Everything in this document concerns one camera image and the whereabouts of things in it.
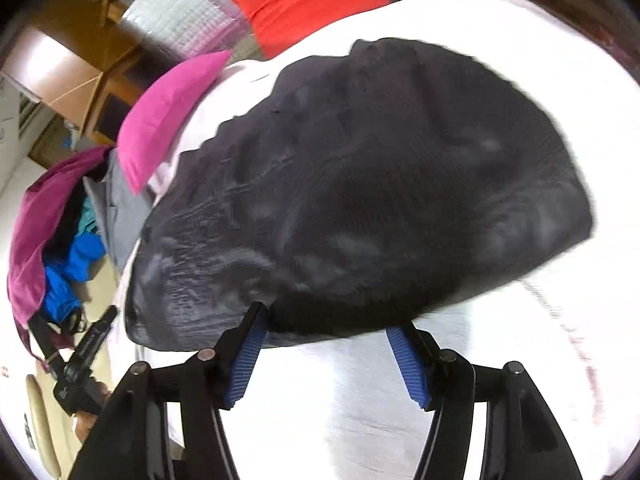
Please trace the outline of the person's left hand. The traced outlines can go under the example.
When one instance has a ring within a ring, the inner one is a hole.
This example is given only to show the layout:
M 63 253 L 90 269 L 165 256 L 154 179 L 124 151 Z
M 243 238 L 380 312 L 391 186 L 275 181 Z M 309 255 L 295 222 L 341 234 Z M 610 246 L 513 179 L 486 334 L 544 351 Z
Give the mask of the person's left hand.
M 104 384 L 104 382 L 99 382 L 98 386 L 104 396 L 104 401 L 107 402 L 111 397 L 111 390 Z M 98 416 L 96 416 L 96 414 L 87 412 L 77 412 L 74 415 L 74 434 L 80 443 L 85 443 L 85 440 L 87 440 L 97 419 Z

